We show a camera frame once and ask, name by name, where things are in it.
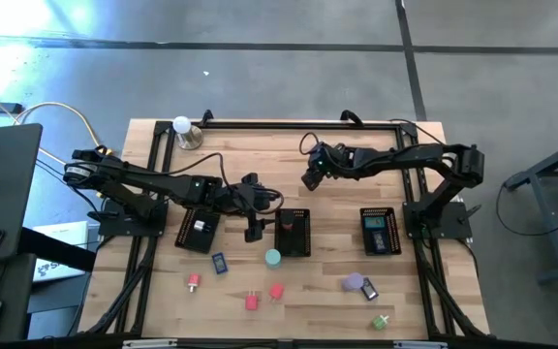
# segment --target desk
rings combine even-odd
[[[83,270],[94,263],[94,253],[22,227],[42,130],[39,124],[0,127],[0,341],[25,336],[37,256]]]
[[[122,159],[144,167],[156,120],[131,120]],[[440,123],[421,123],[434,136],[444,139]],[[292,337],[312,339],[426,338],[419,294],[415,253],[405,237],[401,205],[405,201],[399,171],[380,173],[357,182],[325,179],[309,192],[300,176],[307,157],[298,153],[304,130],[205,130],[201,148],[176,148],[171,160],[175,170],[203,156],[220,151],[226,175],[238,182],[256,172],[266,187],[280,190],[285,208],[309,208],[312,217],[312,256],[284,258],[278,270],[264,264],[264,252],[273,246],[274,227],[267,226],[263,239],[245,243],[246,219],[222,217],[210,254],[223,252],[230,271],[215,275],[210,255],[173,246],[184,208],[170,204],[168,227],[159,240],[145,314],[143,336],[160,337]],[[321,141],[385,149],[395,137],[383,131],[316,130]],[[429,138],[419,134],[426,143]],[[162,164],[157,164],[160,171]],[[219,175],[217,160],[196,166],[189,174]],[[430,188],[441,178],[425,171]],[[402,254],[366,257],[360,234],[360,207],[392,206],[400,228]],[[114,238],[97,255],[94,273],[82,311],[79,329],[94,325],[122,287],[130,238]],[[442,240],[444,270],[451,294],[475,325],[488,332],[480,286],[473,260],[457,241]],[[361,293],[344,293],[340,280],[353,271],[369,276],[380,296],[368,302]],[[201,275],[200,287],[189,293],[189,273]],[[268,290],[275,282],[286,285],[283,299],[270,303]],[[261,297],[258,311],[244,309],[248,291]],[[437,324],[443,327],[440,303],[433,297]],[[129,308],[133,322],[136,295]],[[388,315],[389,325],[375,331],[371,320]]]

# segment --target black metal frame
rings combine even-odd
[[[397,147],[403,148],[405,146],[405,137],[409,137],[410,144],[418,143],[417,137],[417,129],[414,125],[406,125],[400,123],[375,123],[375,124],[366,124],[362,122],[344,122],[344,123],[316,123],[316,122],[232,122],[232,121],[210,121],[214,118],[211,111],[206,111],[203,116],[203,119],[199,122],[194,122],[194,125],[208,130],[225,130],[225,129],[283,129],[283,130],[359,130],[359,131],[392,131],[395,134]],[[173,140],[174,140],[174,132],[171,129],[171,122],[169,121],[157,121],[154,128],[154,135],[152,139],[152,145],[150,148],[150,155],[148,158],[148,169],[154,169],[156,166],[156,158],[158,154],[158,147],[159,142],[163,134],[168,132],[168,141],[167,141],[167,149],[165,152],[165,158],[163,162],[163,171],[168,171],[171,164],[171,156],[173,150]],[[410,172],[408,170],[402,171],[402,178],[403,178],[403,185],[404,191],[406,194],[406,201],[408,203],[412,203],[415,201],[415,195],[413,193],[412,188],[412,180],[410,176]],[[417,178],[418,178],[418,186],[419,191],[421,194],[427,192],[427,186],[425,183],[425,175],[422,169],[417,170]],[[133,237],[133,243],[131,245],[131,252],[129,255],[129,263],[125,274],[124,284],[126,284],[129,280],[131,275],[136,270],[136,265],[138,261],[138,255],[140,252],[140,237]],[[157,245],[157,238],[150,238],[148,243],[148,249],[150,249],[151,253],[154,253]],[[416,255],[418,256],[419,253],[423,253],[423,242],[419,239],[413,239],[413,245],[415,248]],[[434,270],[436,275],[439,277],[439,281],[446,288],[445,283],[445,276],[443,273],[443,262],[441,260],[441,253],[438,246],[436,239],[431,240],[431,250],[432,250],[432,262],[434,266]],[[432,307],[432,300],[429,292],[429,281],[426,275],[425,266],[419,263],[418,257],[418,280],[419,280],[419,287],[421,290],[421,300],[423,303],[423,313],[425,316],[425,324],[427,328],[428,337],[433,335],[440,334],[438,330],[435,319],[434,319],[434,310]],[[148,290],[149,290],[149,281],[151,279],[151,269],[150,271],[144,276],[144,279],[141,283],[141,292],[139,294],[139,302],[137,313],[135,317],[134,326],[131,329],[132,333],[141,333],[142,325],[143,325],[143,318],[145,314],[145,309],[147,306],[147,297],[148,297]],[[448,334],[455,334],[453,319],[451,313],[449,312],[448,308],[443,303],[443,313],[445,319],[445,328],[446,333]],[[120,311],[116,326],[115,332],[122,333],[124,332],[126,316],[128,314],[128,302]]]
[[[514,174],[503,184],[508,191],[513,191],[524,184],[531,184],[533,193],[535,194],[535,199],[540,207],[540,213],[542,214],[544,225],[548,230],[556,229],[558,226],[558,220],[552,215],[554,212],[545,198],[543,187],[541,185],[541,179],[542,177],[558,176],[558,172],[555,172],[557,169],[558,151],[541,160],[530,169]],[[555,256],[558,262],[558,230],[548,234],[548,237],[554,247]],[[545,284],[556,280],[558,280],[558,268],[556,270],[544,271],[538,275],[539,284]]]
[[[167,133],[167,145],[165,149],[165,156],[163,157],[163,171],[168,171],[171,166],[171,155],[173,154],[173,144],[175,141],[175,132],[171,128],[171,123],[157,122],[154,126],[154,133],[152,137],[152,145],[150,146],[150,154],[147,161],[147,169],[154,170],[156,168],[156,160],[159,153],[159,145],[161,138]],[[131,250],[128,256],[128,265],[126,267],[126,272],[124,274],[124,285],[126,285],[130,280],[135,271],[137,270],[138,256],[141,248],[142,237],[133,237],[133,242],[131,243]],[[151,253],[150,267],[148,272],[143,276],[141,281],[141,290],[139,292],[139,301],[137,304],[137,311],[135,315],[135,322],[131,328],[131,333],[141,333],[143,328],[143,320],[145,317],[145,309],[147,307],[147,297],[150,288],[150,281],[152,279],[152,266],[154,264],[154,254],[156,252],[156,247],[158,245],[158,238],[150,237],[148,238],[148,244],[146,247],[146,253]],[[117,319],[115,320],[115,333],[124,333],[124,328],[126,327],[126,317],[128,315],[128,305],[129,301],[126,300],[122,309],[120,310]]]

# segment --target wooden tabletop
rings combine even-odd
[[[147,164],[152,131],[156,120],[131,120],[122,159]],[[421,122],[434,136],[444,140],[439,122]],[[380,173],[357,182],[351,179],[325,179],[308,191],[300,181],[307,168],[307,156],[300,155],[299,130],[205,130],[201,148],[176,148],[171,161],[175,170],[220,151],[231,183],[250,172],[258,173],[264,186],[281,191],[285,208],[311,210],[312,255],[284,258],[277,270],[264,263],[264,253],[273,248],[274,227],[268,226],[261,241],[246,243],[247,221],[222,217],[210,254],[174,247],[185,210],[170,204],[168,227],[159,240],[143,328],[144,336],[163,337],[269,337],[318,339],[417,339],[426,338],[423,307],[412,243],[405,237],[401,205],[405,201],[399,171]],[[326,143],[345,143],[388,149],[396,146],[391,132],[323,131],[316,134]],[[432,142],[419,134],[423,143]],[[159,159],[163,159],[163,141]],[[216,158],[187,172],[220,176]],[[426,170],[430,190],[441,178]],[[395,208],[400,229],[402,254],[367,257],[360,232],[361,207]],[[79,329],[94,325],[113,302],[122,287],[128,260],[130,238],[114,238],[100,250],[82,311]],[[216,275],[210,255],[223,252],[229,271]],[[441,240],[441,252],[449,291],[475,325],[484,332],[488,326],[481,300],[480,285],[473,260],[455,240]],[[366,301],[361,292],[346,293],[340,280],[351,272],[368,276],[380,296]],[[201,276],[200,287],[190,293],[189,274]],[[283,299],[269,301],[268,290],[283,283]],[[244,308],[248,292],[260,297],[257,311]],[[437,324],[443,328],[440,303],[433,297]],[[130,326],[137,303],[133,295]],[[389,324],[376,331],[371,321],[388,315]]]

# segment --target pink block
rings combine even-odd
[[[244,308],[247,310],[258,310],[258,296],[247,296],[244,299]]]
[[[283,290],[284,290],[284,286],[282,284],[274,284],[272,285],[272,287],[270,288],[270,296],[274,299],[274,300],[279,300],[281,299],[281,297],[283,296]]]

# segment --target yellow cable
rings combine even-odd
[[[89,122],[87,122],[87,118],[80,113],[80,111],[74,109],[71,106],[65,105],[63,103],[59,103],[59,102],[43,102],[40,104],[37,104],[33,107],[30,107],[28,109],[26,109],[25,111],[21,112],[19,115],[17,115],[16,117],[14,117],[9,111],[6,111],[6,109],[0,104],[0,110],[2,110],[4,113],[6,113],[13,121],[16,125],[20,125],[23,123],[23,117],[26,117],[27,115],[29,115],[29,113],[31,111],[34,111],[40,107],[44,107],[44,106],[56,106],[56,107],[62,107],[65,108],[69,111],[72,111],[76,116],[80,117],[80,119],[83,121],[83,123],[85,124],[85,127],[87,128],[87,131],[89,132],[90,137],[92,138],[92,141],[94,141],[94,144],[96,144],[96,146],[99,145],[98,139],[96,138],[96,134],[94,134],[94,130],[92,130],[92,127],[89,125]],[[53,159],[54,161],[60,163],[61,165],[66,165],[66,162],[61,160],[60,158],[58,158],[57,156],[51,154],[50,152],[39,148],[40,152],[42,152],[44,155],[48,156],[49,158]]]

